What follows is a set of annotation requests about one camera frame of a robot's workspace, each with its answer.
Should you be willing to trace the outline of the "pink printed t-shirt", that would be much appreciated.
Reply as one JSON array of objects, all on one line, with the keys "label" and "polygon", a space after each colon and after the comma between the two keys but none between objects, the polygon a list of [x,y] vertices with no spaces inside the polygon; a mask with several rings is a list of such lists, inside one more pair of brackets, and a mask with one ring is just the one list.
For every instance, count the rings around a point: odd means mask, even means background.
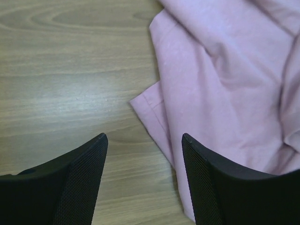
[{"label": "pink printed t-shirt", "polygon": [[272,174],[300,167],[300,3],[163,0],[150,24],[160,80],[131,100],[174,167],[194,220],[181,139]]}]

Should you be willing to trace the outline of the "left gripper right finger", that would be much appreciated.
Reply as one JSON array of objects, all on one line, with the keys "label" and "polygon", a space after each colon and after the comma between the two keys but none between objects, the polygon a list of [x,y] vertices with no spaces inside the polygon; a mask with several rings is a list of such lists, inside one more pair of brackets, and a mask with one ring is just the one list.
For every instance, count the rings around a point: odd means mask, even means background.
[{"label": "left gripper right finger", "polygon": [[272,175],[237,164],[182,136],[188,186],[198,225],[297,225],[299,170]]}]

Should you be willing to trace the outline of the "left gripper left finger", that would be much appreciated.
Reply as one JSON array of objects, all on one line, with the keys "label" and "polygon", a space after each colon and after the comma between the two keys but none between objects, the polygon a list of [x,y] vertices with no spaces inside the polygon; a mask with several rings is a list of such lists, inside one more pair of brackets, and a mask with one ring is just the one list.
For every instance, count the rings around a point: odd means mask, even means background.
[{"label": "left gripper left finger", "polygon": [[0,177],[2,225],[90,225],[108,139],[82,146],[19,174]]}]

